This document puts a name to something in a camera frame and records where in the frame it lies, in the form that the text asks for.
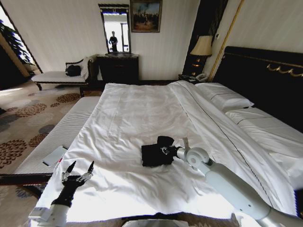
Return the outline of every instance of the framed painting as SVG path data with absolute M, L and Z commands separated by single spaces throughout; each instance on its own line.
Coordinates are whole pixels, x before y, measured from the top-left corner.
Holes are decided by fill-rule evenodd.
M 132 32 L 160 32 L 162 0 L 131 0 Z

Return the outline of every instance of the carpet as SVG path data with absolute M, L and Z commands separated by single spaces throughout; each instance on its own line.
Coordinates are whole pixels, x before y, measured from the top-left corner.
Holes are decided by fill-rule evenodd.
M 47 136 L 62 117 L 80 99 L 79 87 L 42 85 L 28 81 L 0 91 L 0 174 L 11 174 Z M 100 96 L 99 91 L 85 91 L 85 96 Z M 27 219 L 37 199 L 16 186 L 0 186 L 0 227 L 28 227 Z M 195 227 L 238 227 L 231 219 L 213 219 L 180 213 L 166 216 L 187 221 Z M 68 223 L 76 227 L 120 227 L 131 218 L 117 218 L 94 223 Z

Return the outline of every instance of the dark wooden dresser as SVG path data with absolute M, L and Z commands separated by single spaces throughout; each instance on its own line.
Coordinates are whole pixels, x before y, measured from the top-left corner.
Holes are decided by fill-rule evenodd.
M 138 84 L 139 56 L 136 54 L 99 55 L 98 62 L 106 83 Z

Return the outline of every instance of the mirror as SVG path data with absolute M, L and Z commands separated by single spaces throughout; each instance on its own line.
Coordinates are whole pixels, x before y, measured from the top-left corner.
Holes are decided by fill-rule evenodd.
M 129 33 L 129 6 L 126 4 L 99 4 L 107 52 L 131 53 Z

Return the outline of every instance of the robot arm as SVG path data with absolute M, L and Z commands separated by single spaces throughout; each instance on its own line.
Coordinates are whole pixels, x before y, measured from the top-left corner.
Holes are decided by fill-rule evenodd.
M 213 186 L 228 202 L 243 213 L 250 215 L 263 227 L 299 227 L 303 220 L 284 214 L 265 203 L 259 194 L 244 180 L 226 166 L 209 158 L 202 148 L 190 148 L 187 138 L 184 147 L 177 151 L 177 156 L 195 170 L 200 170 L 206 181 Z
M 64 227 L 66 225 L 66 214 L 71 207 L 76 189 L 89 180 L 93 176 L 94 162 L 89 166 L 89 169 L 82 176 L 70 175 L 74 168 L 76 161 L 74 161 L 65 172 L 62 173 L 62 189 L 57 199 L 52 202 L 50 209 L 36 207 L 29 214 L 28 218 L 37 221 L 38 226 L 48 227 Z

